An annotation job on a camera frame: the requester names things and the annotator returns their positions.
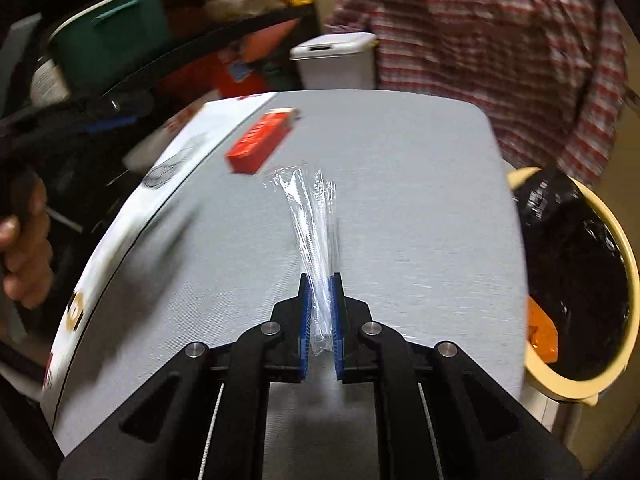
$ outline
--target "human hand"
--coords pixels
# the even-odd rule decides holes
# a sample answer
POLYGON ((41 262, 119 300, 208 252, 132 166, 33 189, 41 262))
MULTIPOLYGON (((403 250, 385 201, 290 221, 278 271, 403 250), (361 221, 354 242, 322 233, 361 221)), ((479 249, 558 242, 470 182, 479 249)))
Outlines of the human hand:
POLYGON ((26 225, 21 226, 17 216, 0 221, 0 251, 4 251, 6 267, 2 288, 9 298, 20 301, 26 308, 40 305, 53 282, 53 271, 49 266, 53 252, 47 240, 50 222, 45 211, 46 203, 47 190, 43 181, 38 179, 28 201, 30 217, 26 225))

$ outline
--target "red plaid fabric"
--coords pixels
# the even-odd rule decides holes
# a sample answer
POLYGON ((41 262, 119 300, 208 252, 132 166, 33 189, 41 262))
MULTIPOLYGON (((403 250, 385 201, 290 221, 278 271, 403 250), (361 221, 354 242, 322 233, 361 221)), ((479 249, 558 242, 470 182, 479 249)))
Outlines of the red plaid fabric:
POLYGON ((327 25, 377 35, 381 88, 481 108, 514 166, 602 174, 626 80, 612 0, 340 0, 327 25))

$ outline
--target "black trash bag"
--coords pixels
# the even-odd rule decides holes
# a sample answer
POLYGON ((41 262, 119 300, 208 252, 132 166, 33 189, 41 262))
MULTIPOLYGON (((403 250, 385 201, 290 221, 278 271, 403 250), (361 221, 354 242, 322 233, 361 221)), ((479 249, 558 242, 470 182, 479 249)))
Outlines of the black trash bag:
POLYGON ((514 190, 529 294, 558 329, 552 370, 592 379, 615 357, 629 313, 626 270, 609 229, 564 173, 549 166, 514 190))

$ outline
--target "gray fabric surface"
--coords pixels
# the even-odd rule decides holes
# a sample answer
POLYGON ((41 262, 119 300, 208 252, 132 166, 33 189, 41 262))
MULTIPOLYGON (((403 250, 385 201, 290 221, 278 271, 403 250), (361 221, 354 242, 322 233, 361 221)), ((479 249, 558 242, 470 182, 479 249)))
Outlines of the gray fabric surface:
MULTIPOLYGON (((183 345, 218 346, 295 295, 284 196, 266 168, 307 161, 335 179, 341 271, 374 319, 425 345, 450 339, 517 396, 526 273, 515 206, 487 118, 469 104, 386 91, 284 92, 191 174, 108 286, 71 365, 54 426, 69 452, 183 345), (228 147, 267 109, 301 119, 254 176, 228 147)), ((370 385, 271 387, 264 477, 376 478, 370 385)))

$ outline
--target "metal screw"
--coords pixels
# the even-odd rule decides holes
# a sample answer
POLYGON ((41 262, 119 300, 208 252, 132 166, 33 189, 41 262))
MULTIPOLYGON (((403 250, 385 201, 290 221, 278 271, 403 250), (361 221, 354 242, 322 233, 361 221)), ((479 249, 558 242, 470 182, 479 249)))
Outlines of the metal screw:
POLYGON ((184 353, 188 355, 188 357, 200 357, 204 354, 205 346, 202 343, 194 342, 189 343, 184 348, 184 353))
POLYGON ((438 353, 442 357, 453 357, 458 353, 458 347, 449 341, 445 341, 444 343, 440 343, 438 345, 438 353))
POLYGON ((260 332, 264 335, 276 335, 280 331, 280 324, 277 321, 267 321, 260 327, 260 332))
POLYGON ((375 321, 367 321, 362 326, 362 331, 367 335, 378 335, 380 332, 382 332, 382 327, 380 326, 380 323, 376 323, 375 321))

